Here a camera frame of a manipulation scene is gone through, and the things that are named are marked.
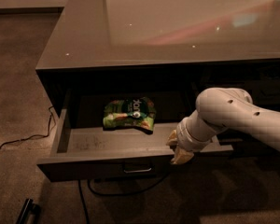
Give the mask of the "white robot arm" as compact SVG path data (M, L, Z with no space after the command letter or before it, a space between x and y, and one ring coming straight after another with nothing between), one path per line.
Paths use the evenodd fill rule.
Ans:
M242 89L209 88L197 96L195 110L168 137L167 145L175 151L171 164L188 162L228 129L247 133L280 152L280 112L254 105Z

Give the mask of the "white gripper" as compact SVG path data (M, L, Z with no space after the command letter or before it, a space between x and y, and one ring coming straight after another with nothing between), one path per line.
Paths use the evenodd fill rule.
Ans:
M182 165L194 157L193 152L203 150L212 138L212 130L201 119L182 119L176 130L170 133L166 145L176 146L174 157L171 159L172 165Z

